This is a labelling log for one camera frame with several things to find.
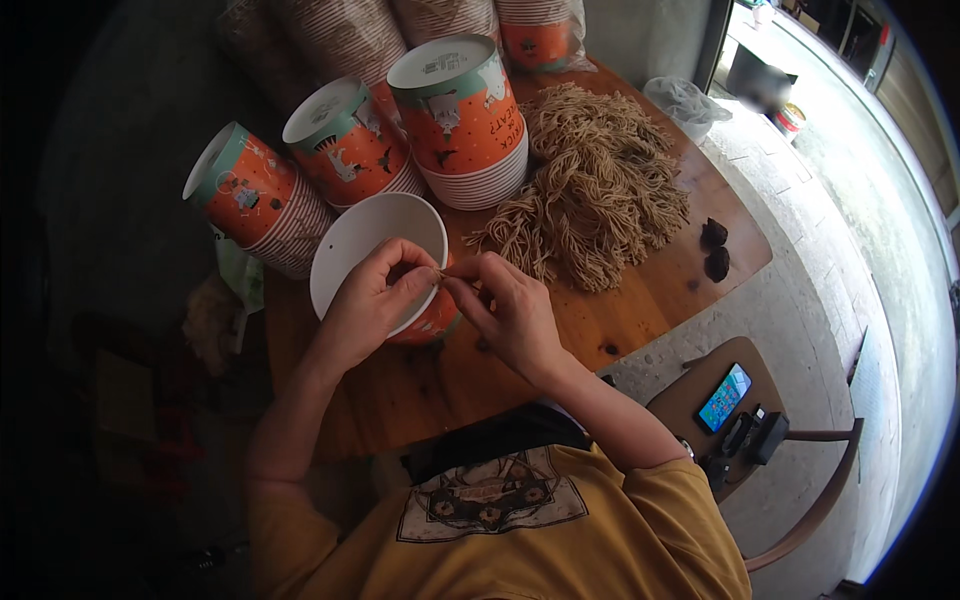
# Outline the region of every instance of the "hand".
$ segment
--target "hand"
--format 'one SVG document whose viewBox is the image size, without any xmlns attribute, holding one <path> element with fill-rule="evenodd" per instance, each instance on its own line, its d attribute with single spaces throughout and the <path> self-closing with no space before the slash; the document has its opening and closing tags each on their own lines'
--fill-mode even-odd
<svg viewBox="0 0 960 600">
<path fill-rule="evenodd" d="M 560 345 L 545 285 L 494 252 L 455 263 L 444 274 L 449 277 L 442 286 L 460 312 L 500 360 L 531 385 L 543 391 L 557 373 L 579 366 Z M 483 284 L 479 298 L 468 284 L 477 280 Z M 494 310 L 490 300 L 495 301 Z"/>
<path fill-rule="evenodd" d="M 388 284 L 397 265 L 414 269 Z M 437 267 L 426 250 L 413 242 L 383 240 L 340 285 L 314 342 L 325 361 L 342 374 L 380 348 L 411 302 L 437 283 Z"/>
</svg>

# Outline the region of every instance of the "round wooden table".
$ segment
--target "round wooden table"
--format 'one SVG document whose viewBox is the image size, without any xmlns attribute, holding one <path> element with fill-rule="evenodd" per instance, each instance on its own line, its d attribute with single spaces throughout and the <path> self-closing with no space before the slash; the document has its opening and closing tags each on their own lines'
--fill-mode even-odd
<svg viewBox="0 0 960 600">
<path fill-rule="evenodd" d="M 563 279 L 551 284 L 564 347 L 596 371 L 652 342 L 723 298 L 770 262 L 770 245 L 753 217 L 700 150 L 638 91 L 598 63 L 597 73 L 514 75 L 520 102 L 538 89 L 574 82 L 598 94 L 619 91 L 635 98 L 675 143 L 677 184 L 689 190 L 689 225 L 666 248 L 628 266 L 616 290 L 587 294 Z M 446 223 L 454 258 L 475 252 L 461 236 L 483 228 L 494 209 L 462 212 L 428 197 Z M 701 226 L 713 217 L 730 232 L 730 273 L 720 283 L 704 274 Z M 279 394 L 303 356 L 319 322 L 307 281 L 267 270 L 267 343 Z M 374 454 L 431 438 L 514 408 L 537 391 L 478 347 L 479 335 L 461 320 L 441 347 L 384 346 L 344 377 L 324 417 L 316 462 Z"/>
</svg>

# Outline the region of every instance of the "phone screen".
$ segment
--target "phone screen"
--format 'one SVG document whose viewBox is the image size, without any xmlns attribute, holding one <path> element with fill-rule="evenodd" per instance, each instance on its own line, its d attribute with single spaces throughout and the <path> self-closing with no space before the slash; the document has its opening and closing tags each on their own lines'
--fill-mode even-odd
<svg viewBox="0 0 960 600">
<path fill-rule="evenodd" d="M 750 389 L 750 377 L 743 369 L 734 364 L 727 376 L 720 382 L 720 387 L 707 400 L 697 415 L 704 421 L 710 431 L 716 433 L 727 417 L 731 415 L 736 405 Z"/>
</svg>

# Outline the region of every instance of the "chair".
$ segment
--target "chair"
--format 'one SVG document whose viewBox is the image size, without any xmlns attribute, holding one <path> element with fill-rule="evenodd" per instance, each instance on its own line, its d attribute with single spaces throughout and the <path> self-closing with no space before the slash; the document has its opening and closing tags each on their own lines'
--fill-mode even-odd
<svg viewBox="0 0 960 600">
<path fill-rule="evenodd" d="M 763 358 L 760 357 L 753 342 L 747 338 L 733 338 L 706 356 L 684 363 L 684 368 L 689 371 L 650 400 L 647 410 L 660 419 L 674 435 L 684 438 L 693 448 L 697 460 L 717 452 L 736 421 L 733 417 L 727 419 L 716 434 L 708 436 L 693 420 L 694 413 L 716 390 L 733 363 L 738 363 L 753 381 L 750 391 L 743 398 L 744 409 L 752 410 L 757 403 L 760 403 L 767 414 L 786 412 L 783 409 L 780 394 L 777 392 L 777 386 Z M 786 440 L 798 442 L 847 440 L 847 449 L 827 485 L 820 492 L 820 496 L 800 521 L 766 552 L 753 558 L 744 557 L 748 572 L 756 571 L 783 558 L 804 543 L 824 522 L 850 477 L 862 431 L 863 419 L 855 419 L 850 431 L 790 431 L 787 434 Z M 747 461 L 745 452 L 738 452 L 731 459 L 730 472 L 727 474 L 728 483 L 713 495 L 717 503 L 723 502 L 733 493 L 756 470 L 756 467 L 757 465 L 751 465 Z"/>
</svg>

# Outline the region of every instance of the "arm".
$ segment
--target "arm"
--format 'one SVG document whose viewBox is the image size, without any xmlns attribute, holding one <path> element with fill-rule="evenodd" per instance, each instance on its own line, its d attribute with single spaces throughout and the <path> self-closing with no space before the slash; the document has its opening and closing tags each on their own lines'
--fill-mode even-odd
<svg viewBox="0 0 960 600">
<path fill-rule="evenodd" d="M 550 294 L 493 252 L 445 271 L 444 287 L 511 369 L 563 406 L 621 471 L 690 456 L 673 434 L 630 398 L 595 376 L 560 344 Z M 468 281 L 483 284 L 480 298 Z M 495 300 L 490 303 L 480 299 Z"/>
<path fill-rule="evenodd" d="M 388 285 L 391 270 L 401 262 L 416 268 Z M 383 344 L 410 302 L 437 282 L 436 266 L 420 247 L 391 238 L 353 268 L 287 388 L 253 432 L 246 470 L 251 496 L 307 497 L 302 480 L 333 390 L 347 370 Z"/>
</svg>

